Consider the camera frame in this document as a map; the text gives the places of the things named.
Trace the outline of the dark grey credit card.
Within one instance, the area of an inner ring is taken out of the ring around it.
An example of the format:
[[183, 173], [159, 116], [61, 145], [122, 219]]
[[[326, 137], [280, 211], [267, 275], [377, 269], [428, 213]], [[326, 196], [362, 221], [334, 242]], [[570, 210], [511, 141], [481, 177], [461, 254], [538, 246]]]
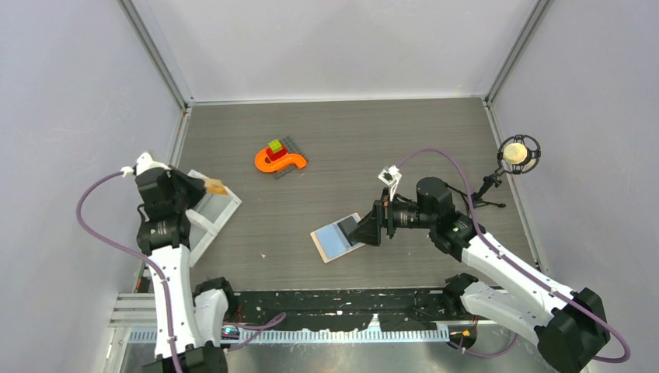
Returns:
[[351, 214], [336, 224], [339, 229], [339, 232], [343, 236], [344, 240], [347, 242], [348, 246], [357, 245], [357, 242], [355, 242], [350, 238], [350, 233], [352, 233], [352, 231], [356, 229], [358, 222], [359, 222], [358, 217], [354, 214]]

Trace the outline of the tan card holder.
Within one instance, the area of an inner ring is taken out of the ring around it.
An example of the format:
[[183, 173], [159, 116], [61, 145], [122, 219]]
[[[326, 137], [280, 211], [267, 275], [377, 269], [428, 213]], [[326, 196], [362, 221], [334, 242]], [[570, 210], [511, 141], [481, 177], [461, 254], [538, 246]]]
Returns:
[[[353, 214], [358, 217], [359, 221], [361, 220], [361, 217], [357, 212]], [[344, 240], [336, 225], [345, 217], [318, 228], [309, 234], [324, 263], [329, 263], [364, 246], [363, 243], [358, 243], [355, 246], [347, 245], [347, 242]]]

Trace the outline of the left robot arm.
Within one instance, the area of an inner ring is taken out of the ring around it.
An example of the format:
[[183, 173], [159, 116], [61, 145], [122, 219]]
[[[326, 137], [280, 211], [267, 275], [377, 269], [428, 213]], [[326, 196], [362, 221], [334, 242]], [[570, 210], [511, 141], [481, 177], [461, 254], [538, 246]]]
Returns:
[[223, 277], [193, 290], [190, 268], [237, 210], [241, 200], [220, 181], [153, 162], [137, 166], [143, 203], [137, 243], [154, 282], [155, 360], [143, 372], [226, 372], [223, 322], [239, 309]]

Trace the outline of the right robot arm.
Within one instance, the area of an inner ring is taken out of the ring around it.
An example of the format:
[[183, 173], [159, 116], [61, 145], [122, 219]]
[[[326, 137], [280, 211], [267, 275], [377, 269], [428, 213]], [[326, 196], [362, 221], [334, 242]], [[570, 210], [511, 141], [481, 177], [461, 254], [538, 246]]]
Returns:
[[485, 274], [504, 293], [469, 274], [448, 279], [444, 309], [454, 319], [468, 314], [491, 319], [537, 346], [559, 372], [580, 372], [610, 341], [605, 309], [590, 288], [575, 291], [505, 249], [481, 225], [457, 211], [452, 192], [437, 177], [417, 182], [410, 200], [384, 188], [371, 212], [349, 233], [352, 242], [379, 246], [398, 228], [426, 229], [441, 252]]

